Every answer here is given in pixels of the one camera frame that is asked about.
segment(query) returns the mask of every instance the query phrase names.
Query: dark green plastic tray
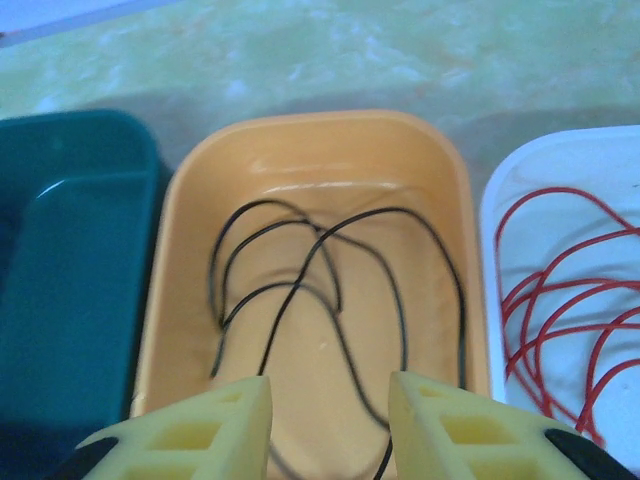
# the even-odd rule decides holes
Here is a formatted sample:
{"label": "dark green plastic tray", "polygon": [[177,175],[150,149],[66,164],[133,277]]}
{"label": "dark green plastic tray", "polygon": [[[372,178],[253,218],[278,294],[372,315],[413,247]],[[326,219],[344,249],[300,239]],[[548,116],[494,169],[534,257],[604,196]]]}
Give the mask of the dark green plastic tray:
{"label": "dark green plastic tray", "polygon": [[0,478],[128,416],[167,180],[125,114],[0,122]]}

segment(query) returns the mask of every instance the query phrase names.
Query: marble surface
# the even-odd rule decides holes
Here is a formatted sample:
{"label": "marble surface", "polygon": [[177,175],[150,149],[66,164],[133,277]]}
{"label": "marble surface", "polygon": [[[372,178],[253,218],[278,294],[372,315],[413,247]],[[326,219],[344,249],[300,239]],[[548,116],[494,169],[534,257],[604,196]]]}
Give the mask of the marble surface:
{"label": "marble surface", "polygon": [[0,49],[0,118],[93,107],[142,119],[172,166],[243,119],[402,110],[477,199],[528,140],[640,123],[640,2],[182,0]]}

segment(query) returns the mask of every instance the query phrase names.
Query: orange plastic tray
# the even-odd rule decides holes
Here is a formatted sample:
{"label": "orange plastic tray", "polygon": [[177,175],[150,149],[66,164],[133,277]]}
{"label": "orange plastic tray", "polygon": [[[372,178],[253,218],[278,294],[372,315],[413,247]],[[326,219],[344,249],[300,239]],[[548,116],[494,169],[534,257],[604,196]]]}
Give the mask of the orange plastic tray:
{"label": "orange plastic tray", "polygon": [[[220,330],[207,304],[207,271],[223,223],[244,203],[264,197],[293,202],[325,225],[390,205],[427,217],[464,281],[468,387],[488,394],[473,206],[460,156],[434,128],[409,115],[309,114],[226,128],[196,147],[175,175],[156,251],[134,415],[257,372],[286,292],[257,298],[236,318],[212,382]],[[250,233],[284,216],[275,207],[243,216],[225,241],[223,261]],[[344,233],[378,248],[394,269],[407,310],[410,370],[455,385],[455,290],[429,235],[401,215],[375,217]],[[282,279],[283,272],[295,277],[312,243],[308,229],[295,227],[254,242],[234,267],[231,303]],[[341,321],[364,387],[377,410],[386,412],[389,374],[400,357],[388,284],[366,254],[333,240],[329,248],[344,285]],[[311,271],[310,278],[331,298],[321,260],[314,260]],[[370,478],[387,433],[365,414],[330,320],[304,292],[283,319],[267,373],[274,399],[272,442],[287,463],[303,478]],[[386,477],[395,477],[393,464]],[[269,478],[284,476],[270,464]]]}

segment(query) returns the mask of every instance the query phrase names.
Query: black wire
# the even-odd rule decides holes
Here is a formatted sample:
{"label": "black wire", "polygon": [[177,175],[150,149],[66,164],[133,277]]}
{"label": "black wire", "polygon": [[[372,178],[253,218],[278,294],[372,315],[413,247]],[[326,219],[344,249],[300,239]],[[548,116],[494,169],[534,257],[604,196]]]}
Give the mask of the black wire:
{"label": "black wire", "polygon": [[[215,265],[216,265],[216,259],[217,259],[217,255],[218,255],[218,251],[220,249],[220,245],[222,243],[222,240],[225,236],[225,234],[228,232],[228,230],[231,228],[231,226],[233,225],[233,223],[246,211],[250,210],[251,208],[254,208],[256,206],[259,205],[263,205],[263,204],[268,204],[268,203],[272,203],[272,204],[277,204],[277,205],[282,205],[285,206],[286,208],[290,209],[291,211],[299,214],[300,216],[303,217],[303,220],[297,220],[297,221],[293,221],[293,220],[289,220],[289,221],[282,221],[282,222],[277,222],[276,224],[270,225],[268,227],[263,228],[262,230],[260,230],[259,232],[254,233],[253,235],[251,235],[251,237],[245,239],[245,241],[243,241],[238,247],[236,247],[236,249],[233,251],[229,261],[227,262],[227,265],[225,267],[225,273],[223,276],[223,287],[222,287],[222,295],[223,295],[223,308],[224,305],[226,304],[226,287],[227,287],[227,280],[228,280],[228,275],[231,269],[231,265],[233,260],[235,259],[235,257],[240,253],[240,251],[246,247],[249,243],[251,243],[251,241],[257,239],[258,237],[260,237],[263,234],[266,234],[270,231],[273,231],[276,228],[280,228],[282,226],[285,225],[291,225],[291,224],[304,224],[304,225],[309,225],[311,226],[314,231],[319,234],[321,231],[324,231],[324,233],[322,233],[321,235],[318,236],[317,241],[314,243],[314,245],[311,247],[305,262],[302,266],[302,268],[300,269],[300,272],[298,274],[298,278],[294,281],[294,282],[280,282],[280,284],[271,284],[270,286],[267,286],[268,288],[276,288],[276,285],[278,287],[284,287],[285,283],[287,284],[287,286],[291,287],[291,290],[289,291],[287,297],[285,298],[284,302],[282,303],[279,311],[278,311],[278,315],[276,316],[276,319],[272,325],[271,328],[271,332],[269,334],[269,340],[267,343],[267,346],[265,348],[264,354],[263,354],[263,358],[261,361],[261,365],[260,365],[260,369],[258,371],[258,375],[262,375],[264,374],[264,370],[266,368],[266,364],[268,362],[269,356],[270,356],[270,352],[271,352],[271,348],[273,347],[273,342],[275,340],[275,335],[277,333],[277,329],[279,326],[280,321],[282,320],[282,317],[284,316],[284,313],[286,311],[286,309],[288,308],[288,306],[290,305],[293,296],[295,296],[295,293],[297,292],[298,289],[303,289],[309,292],[312,292],[313,295],[316,296],[316,298],[318,298],[321,303],[323,304],[323,306],[325,307],[325,309],[327,310],[327,312],[329,312],[331,318],[332,318],[332,322],[334,323],[334,327],[336,328],[336,333],[339,337],[339,339],[341,340],[341,346],[343,348],[343,355],[345,356],[345,359],[347,360],[347,364],[350,367],[350,372],[352,374],[352,378],[354,379],[354,384],[356,384],[356,390],[358,391],[358,394],[360,396],[360,400],[362,401],[362,403],[365,405],[365,408],[367,408],[367,405],[370,406],[370,404],[368,404],[368,399],[366,397],[366,394],[364,393],[364,390],[361,390],[361,385],[359,385],[357,383],[357,379],[359,378],[357,376],[357,370],[355,369],[355,363],[353,362],[353,360],[350,357],[350,352],[348,350],[348,345],[346,343],[346,338],[344,338],[343,335],[341,335],[341,329],[340,329],[340,324],[339,321],[337,319],[337,314],[339,313],[339,311],[341,311],[342,308],[342,294],[341,294],[341,287],[339,285],[339,280],[338,280],[338,276],[335,270],[335,266],[333,264],[333,262],[331,261],[330,256],[328,255],[328,252],[324,249],[324,242],[328,239],[331,238],[332,236],[335,236],[336,238],[339,238],[343,241],[347,241],[349,243],[351,243],[354,246],[358,246],[360,248],[363,248],[364,250],[368,251],[370,254],[372,254],[378,261],[379,263],[383,266],[383,268],[385,269],[385,273],[387,273],[387,276],[390,279],[391,285],[392,285],[392,289],[394,290],[394,293],[397,292],[397,298],[400,299],[400,302],[397,303],[398,306],[398,310],[399,310],[399,318],[402,318],[402,320],[400,321],[400,331],[401,331],[401,338],[403,339],[403,346],[406,345],[406,325],[404,324],[404,310],[402,308],[402,301],[401,301],[401,297],[399,295],[399,290],[397,289],[397,282],[395,282],[395,277],[393,276],[393,272],[391,271],[390,267],[388,266],[388,263],[386,262],[386,260],[384,259],[384,257],[375,249],[373,249],[372,247],[363,244],[362,242],[358,242],[357,240],[351,239],[349,237],[346,237],[344,235],[341,235],[339,233],[337,233],[340,229],[351,225],[357,221],[363,220],[365,218],[369,218],[375,215],[380,215],[380,214],[384,214],[384,213],[402,213],[402,214],[406,214],[409,215],[410,217],[414,218],[415,220],[418,221],[418,223],[421,224],[421,226],[423,228],[425,228],[431,235],[431,237],[433,238],[433,240],[435,241],[436,245],[438,246],[438,248],[440,249],[440,252],[445,260],[445,263],[447,264],[447,268],[451,274],[453,283],[455,284],[455,288],[456,288],[456,293],[457,293],[457,297],[458,297],[458,304],[459,304],[459,335],[458,335],[458,383],[460,388],[466,388],[466,368],[465,368],[465,337],[466,337],[466,302],[465,302],[465,297],[464,297],[464,289],[462,287],[462,281],[460,279],[460,276],[458,274],[458,272],[455,269],[455,266],[453,264],[453,261],[451,259],[451,256],[449,255],[449,253],[446,250],[446,247],[444,245],[444,242],[442,241],[442,239],[440,238],[440,236],[438,235],[438,233],[436,232],[436,230],[433,228],[433,226],[425,219],[423,218],[421,215],[419,215],[417,212],[410,210],[410,209],[406,209],[406,208],[402,208],[402,207],[384,207],[384,208],[379,208],[379,209],[375,209],[375,210],[371,210],[368,212],[363,212],[357,215],[354,215],[351,218],[348,218],[336,225],[334,225],[333,227],[329,228],[329,229],[325,229],[324,227],[315,225],[311,222],[309,216],[302,211],[301,209],[297,208],[296,206],[292,205],[292,204],[288,204],[286,202],[282,202],[280,200],[272,200],[272,199],[265,199],[265,200],[261,200],[261,201],[257,201],[257,202],[251,202],[249,204],[244,205],[243,207],[241,207],[239,210],[237,210],[232,217],[226,222],[225,226],[223,227],[222,232],[220,233],[220,235],[218,236],[218,239],[216,241],[216,246],[214,247],[214,252],[212,254],[212,258],[211,258],[211,263],[210,263],[210,268],[209,268],[209,301],[211,304],[211,308],[212,308],[212,312],[214,313],[214,317],[216,316],[216,308],[215,308],[215,293],[214,293],[214,288],[213,288],[213,284],[215,281]],[[312,291],[312,287],[306,285],[303,283],[304,277],[306,275],[306,272],[309,268],[309,265],[311,263],[311,260],[313,259],[315,253],[318,251],[318,249],[322,249],[323,251],[323,255],[325,256],[325,260],[327,262],[327,266],[329,268],[330,274],[332,276],[332,280],[334,282],[334,286],[336,288],[336,303],[337,303],[337,307],[336,310],[337,312],[334,312],[333,309],[331,308],[330,304],[328,303],[328,301],[320,294],[320,292],[318,292],[317,290],[315,292]],[[248,303],[251,299],[255,298],[255,296],[259,295],[260,293],[262,293],[263,291],[266,291],[265,287],[263,287],[263,289],[258,289],[254,292],[252,292],[251,294],[249,294],[247,297],[245,297],[244,299],[241,300],[240,303],[242,303],[242,306],[246,305],[246,303]],[[235,314],[233,314],[233,317],[235,317],[235,315],[237,314],[237,312],[239,310],[236,311],[237,307],[240,305],[240,303],[236,306],[236,308],[234,308]],[[220,347],[218,349],[218,354],[216,356],[216,364],[217,367],[219,368],[219,364],[222,358],[222,352],[224,350],[224,337],[226,334],[226,329],[228,328],[228,326],[230,325],[231,320],[233,320],[233,317],[231,317],[231,319],[227,319],[227,321],[224,320],[224,310],[222,311],[222,315],[220,316],[220,323],[225,326],[225,328],[223,328],[223,334],[221,337],[221,341],[220,341]],[[407,367],[407,363],[408,363],[408,351],[406,349],[403,349],[402,352],[402,367],[401,370],[406,370]],[[392,455],[392,451],[393,451],[393,443],[391,440],[391,437],[389,437],[389,442],[387,444],[387,448],[385,450],[385,453],[383,455],[383,459],[378,467],[378,470],[376,471],[376,474],[374,475],[374,479],[380,479],[382,478],[382,475],[384,474],[384,471],[386,470],[386,467],[391,459],[391,455]],[[274,461],[277,460],[277,464],[279,466],[279,468],[281,469],[281,471],[283,473],[285,473],[285,475],[288,475],[290,478],[300,478],[298,477],[295,472],[286,465],[286,463],[284,462],[284,460],[282,459],[282,457],[279,456],[279,454],[277,454],[277,451],[275,450],[275,448],[272,448],[272,457],[274,458]]]}
{"label": "black wire", "polygon": [[[229,232],[229,230],[231,229],[231,227],[233,226],[233,224],[242,216],[244,215],[246,212],[248,212],[249,210],[255,208],[255,207],[260,207],[263,205],[277,205],[279,207],[283,207],[299,216],[302,217],[301,222],[305,223],[307,225],[309,225],[311,228],[314,228],[313,223],[311,222],[311,219],[309,218],[309,215],[302,209],[298,208],[296,205],[286,202],[284,200],[279,200],[277,198],[265,198],[262,200],[255,200],[253,202],[249,202],[244,204],[242,207],[240,207],[238,210],[236,210],[235,212],[233,212],[233,214],[231,215],[231,217],[229,217],[229,219],[225,222],[225,224],[222,226],[222,230],[220,231],[220,234],[218,235],[218,238],[216,239],[216,243],[213,247],[213,251],[211,252],[211,258],[209,259],[209,275],[207,277],[208,279],[208,294],[209,294],[209,305],[211,307],[211,310],[213,312],[213,317],[218,319],[218,323],[220,324],[220,326],[222,327],[222,322],[224,321],[224,317],[221,316],[219,317],[219,313],[218,313],[218,309],[217,309],[217,304],[216,304],[216,294],[215,294],[215,279],[216,279],[216,266],[217,266],[217,260],[218,260],[218,255],[220,254],[220,249],[222,247],[222,241],[224,240],[224,238],[226,237],[227,233]],[[326,248],[323,247],[322,249],[322,254],[325,257],[325,261],[327,263],[327,268],[329,269],[329,274],[331,275],[331,278],[333,279],[333,283],[336,289],[336,311],[337,312],[341,312],[342,311],[342,289],[340,287],[340,283],[338,281],[338,273],[336,271],[335,265],[333,264],[333,261],[331,260],[331,257],[329,256],[329,252],[326,250]],[[223,298],[222,300],[223,303],[223,309],[224,309],[224,305],[226,304],[226,298]]]}

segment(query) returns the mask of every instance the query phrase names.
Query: green marble countertop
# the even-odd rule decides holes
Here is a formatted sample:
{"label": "green marble countertop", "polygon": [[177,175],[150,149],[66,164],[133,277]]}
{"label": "green marble countertop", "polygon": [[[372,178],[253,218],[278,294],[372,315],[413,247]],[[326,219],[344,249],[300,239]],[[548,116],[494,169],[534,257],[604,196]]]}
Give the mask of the green marble countertop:
{"label": "green marble countertop", "polygon": [[528,140],[640,123],[640,2],[182,0],[0,50],[0,118],[93,107],[142,119],[172,166],[239,120],[402,110],[477,199]]}

